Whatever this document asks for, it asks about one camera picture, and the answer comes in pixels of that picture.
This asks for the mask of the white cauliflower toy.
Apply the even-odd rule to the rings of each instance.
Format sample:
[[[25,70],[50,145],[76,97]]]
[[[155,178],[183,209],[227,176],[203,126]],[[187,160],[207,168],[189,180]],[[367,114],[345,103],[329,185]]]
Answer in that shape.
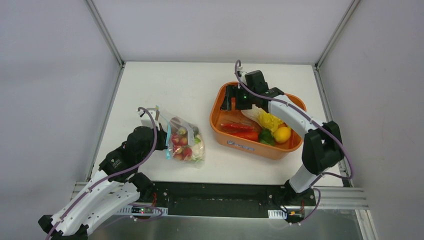
[[[205,147],[203,141],[200,141],[191,147],[192,157],[195,159],[202,159],[205,154]]]

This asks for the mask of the orange plastic basket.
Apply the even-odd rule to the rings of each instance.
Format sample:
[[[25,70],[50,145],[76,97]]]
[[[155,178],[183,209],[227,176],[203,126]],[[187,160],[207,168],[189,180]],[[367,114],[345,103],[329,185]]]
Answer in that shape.
[[[238,123],[253,126],[256,132],[262,130],[259,124],[245,117],[240,110],[235,109],[235,98],[232,98],[230,102],[232,110],[221,110],[221,105],[225,100],[226,87],[237,85],[235,81],[225,83],[217,93],[209,116],[209,122],[214,131],[215,140],[223,146],[272,160],[280,160],[287,154],[296,151],[302,145],[303,139],[293,130],[286,142],[276,143],[275,146],[271,146],[259,141],[252,141],[232,135],[229,131],[222,128],[221,124]]]

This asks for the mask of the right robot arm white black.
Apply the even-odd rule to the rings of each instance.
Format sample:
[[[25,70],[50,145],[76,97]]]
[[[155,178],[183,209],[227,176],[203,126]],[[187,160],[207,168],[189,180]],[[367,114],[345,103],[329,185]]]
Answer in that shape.
[[[347,157],[339,125],[334,121],[320,121],[279,88],[270,88],[260,70],[245,72],[241,66],[236,66],[234,74],[238,83],[225,87],[220,110],[241,111],[257,107],[282,120],[303,140],[302,164],[285,182],[283,192],[283,200],[296,205],[327,169]]]

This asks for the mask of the red peach cluster toy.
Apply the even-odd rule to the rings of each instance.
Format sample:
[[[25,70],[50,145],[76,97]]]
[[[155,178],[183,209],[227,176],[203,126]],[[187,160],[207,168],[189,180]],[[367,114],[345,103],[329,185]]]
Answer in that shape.
[[[182,162],[192,160],[193,152],[189,146],[188,130],[186,127],[180,127],[170,136],[172,158]]]

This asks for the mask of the clear zip top bag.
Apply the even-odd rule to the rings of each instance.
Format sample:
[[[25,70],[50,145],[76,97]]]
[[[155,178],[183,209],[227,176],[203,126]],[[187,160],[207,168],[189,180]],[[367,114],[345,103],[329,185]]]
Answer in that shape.
[[[165,158],[190,164],[196,168],[204,165],[206,148],[200,129],[196,124],[156,106],[158,121],[165,136]]]

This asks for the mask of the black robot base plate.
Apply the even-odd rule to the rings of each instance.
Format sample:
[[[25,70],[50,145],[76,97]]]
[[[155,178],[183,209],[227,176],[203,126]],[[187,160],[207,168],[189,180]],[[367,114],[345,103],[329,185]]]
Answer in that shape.
[[[155,203],[166,215],[190,217],[268,218],[269,211],[315,207],[314,192],[300,196],[283,185],[223,184],[155,181],[138,199]]]

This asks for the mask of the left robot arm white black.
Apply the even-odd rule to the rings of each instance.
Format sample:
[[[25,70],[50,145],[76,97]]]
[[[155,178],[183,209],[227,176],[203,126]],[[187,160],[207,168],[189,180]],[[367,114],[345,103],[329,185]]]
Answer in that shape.
[[[167,148],[162,126],[138,126],[119,147],[109,152],[98,171],[64,208],[43,215],[38,225],[51,240],[86,240],[94,230],[124,206],[147,202],[153,182],[139,165],[154,151]]]

